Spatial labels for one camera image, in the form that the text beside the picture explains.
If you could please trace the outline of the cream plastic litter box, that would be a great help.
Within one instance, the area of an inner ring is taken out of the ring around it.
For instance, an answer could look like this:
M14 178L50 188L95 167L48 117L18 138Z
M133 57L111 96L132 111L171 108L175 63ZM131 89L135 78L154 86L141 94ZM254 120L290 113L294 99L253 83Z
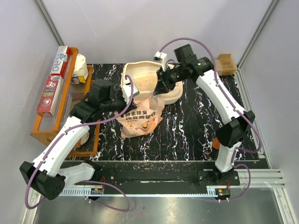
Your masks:
M134 102L139 103L153 95L157 84L157 70L161 67L160 63L151 61L141 61L135 63L127 63L124 65L121 77L121 85L128 84L129 81L125 79L129 75L134 84L136 84L139 94L134 97ZM175 88L166 93L158 95L163 99L166 105L173 104L180 99L183 94L183 83L180 81L175 84Z

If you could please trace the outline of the pink cat litter bag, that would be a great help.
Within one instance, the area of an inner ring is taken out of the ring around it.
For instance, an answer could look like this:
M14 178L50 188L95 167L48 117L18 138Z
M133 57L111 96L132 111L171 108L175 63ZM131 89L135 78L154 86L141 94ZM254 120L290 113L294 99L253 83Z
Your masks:
M121 137L133 138L152 133L163 120L165 101L159 97L148 97L137 103L137 108L117 118L122 125Z

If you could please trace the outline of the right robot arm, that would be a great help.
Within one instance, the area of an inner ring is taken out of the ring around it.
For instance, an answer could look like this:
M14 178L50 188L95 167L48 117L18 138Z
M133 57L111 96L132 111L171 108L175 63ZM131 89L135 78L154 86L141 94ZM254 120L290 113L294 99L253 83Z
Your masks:
M168 66L166 53L155 53L154 60L160 62L161 67L156 71L157 84L153 94L169 93L177 82L192 79L209 97L220 114L223 126L216 131L220 149L208 177L216 184L223 185L232 175L235 151L249 132L255 115L252 111L245 111L233 98L207 57L197 58L189 44L174 52L179 63L174 68Z

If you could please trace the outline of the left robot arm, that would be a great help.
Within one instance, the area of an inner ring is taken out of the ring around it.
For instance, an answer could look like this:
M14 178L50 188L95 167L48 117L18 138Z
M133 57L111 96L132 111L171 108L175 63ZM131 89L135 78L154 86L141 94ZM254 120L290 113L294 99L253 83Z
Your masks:
M44 198L53 200L69 185L83 181L93 185L100 182L100 167L91 161L64 169L61 165L91 126L113 121L136 108L133 97L139 91L129 75L125 79L128 83L116 94L113 94L112 84L107 80L92 84L47 148L32 162L21 164L20 172L27 184L26 190L32 188Z

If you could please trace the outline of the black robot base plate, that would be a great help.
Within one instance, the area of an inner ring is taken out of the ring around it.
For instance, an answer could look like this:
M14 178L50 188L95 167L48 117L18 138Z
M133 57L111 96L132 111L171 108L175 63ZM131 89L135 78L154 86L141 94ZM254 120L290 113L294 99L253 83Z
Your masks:
M213 161L94 161L101 176L113 182L186 182L239 186L236 170L221 174Z

